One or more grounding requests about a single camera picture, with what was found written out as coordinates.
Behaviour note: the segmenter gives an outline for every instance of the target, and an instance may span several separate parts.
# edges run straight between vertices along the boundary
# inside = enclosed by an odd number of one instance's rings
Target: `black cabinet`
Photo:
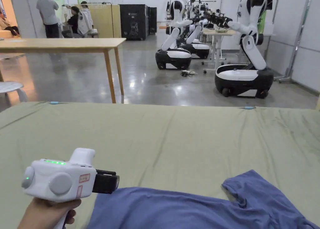
[[[149,7],[145,4],[121,4],[121,34],[127,39],[145,40],[149,35]]]
[[[149,7],[149,33],[157,32],[157,7]]]

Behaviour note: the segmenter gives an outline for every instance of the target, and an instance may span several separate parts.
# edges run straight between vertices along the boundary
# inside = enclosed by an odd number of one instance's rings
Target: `red label sticker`
[[[79,183],[87,182],[90,180],[90,174],[81,175],[79,178]]]
[[[78,187],[78,191],[77,191],[77,197],[76,199],[80,199],[81,198],[81,194],[82,194],[82,186]]]

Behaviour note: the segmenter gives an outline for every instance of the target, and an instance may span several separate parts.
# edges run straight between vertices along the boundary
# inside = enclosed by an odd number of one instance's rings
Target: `hand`
[[[53,205],[49,201],[34,198],[17,229],[53,229],[67,212],[65,223],[73,224],[76,215],[74,208],[80,204],[81,200],[74,200]]]

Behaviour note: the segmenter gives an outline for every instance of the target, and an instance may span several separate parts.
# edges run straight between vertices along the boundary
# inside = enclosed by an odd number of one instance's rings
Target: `robot mobile base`
[[[225,97],[248,96],[248,93],[253,92],[254,97],[264,99],[268,96],[273,78],[270,68],[258,71],[252,64],[236,64],[219,67],[214,82],[217,90]]]
[[[186,70],[191,63],[191,54],[182,48],[169,48],[167,51],[160,49],[156,52],[156,62],[160,70]]]
[[[189,51],[191,54],[196,54],[201,59],[207,59],[210,53],[210,47],[200,42],[192,42],[191,44],[181,44],[180,47]]]

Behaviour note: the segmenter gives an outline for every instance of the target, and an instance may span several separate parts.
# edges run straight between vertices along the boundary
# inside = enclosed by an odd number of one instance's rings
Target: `woman in black shirt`
[[[68,6],[67,8],[71,9],[71,14],[72,14],[72,17],[70,17],[67,24],[72,27],[73,34],[78,34],[78,19],[79,19],[80,10],[76,6],[73,6],[73,7]],[[64,38],[72,38],[72,34],[70,30],[63,31],[62,35]]]

